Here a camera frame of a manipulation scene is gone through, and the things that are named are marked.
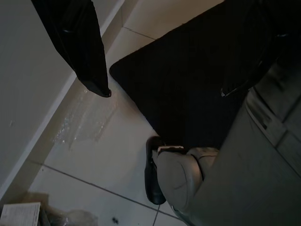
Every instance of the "black shoe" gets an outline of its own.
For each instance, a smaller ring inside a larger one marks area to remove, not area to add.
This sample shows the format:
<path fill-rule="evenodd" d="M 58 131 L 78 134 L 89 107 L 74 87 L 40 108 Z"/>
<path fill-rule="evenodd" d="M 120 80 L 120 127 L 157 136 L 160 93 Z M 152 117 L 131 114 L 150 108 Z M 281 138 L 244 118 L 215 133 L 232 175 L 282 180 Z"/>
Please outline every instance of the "black shoe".
<path fill-rule="evenodd" d="M 164 145 L 165 143 L 160 137 L 151 137 L 146 142 L 146 166 L 144 170 L 145 191 L 148 200 L 155 205 L 165 203 L 166 199 L 158 183 L 157 166 L 152 159 L 152 151 L 156 151 L 158 147 Z"/>

